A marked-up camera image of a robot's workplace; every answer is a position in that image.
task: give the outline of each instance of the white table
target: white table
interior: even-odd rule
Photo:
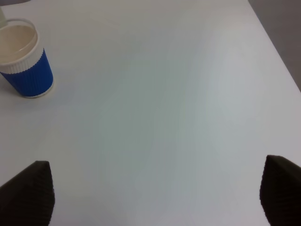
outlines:
[[[246,0],[32,0],[55,87],[0,84],[0,184],[52,168],[51,226],[268,226],[267,154],[301,165],[301,94]]]

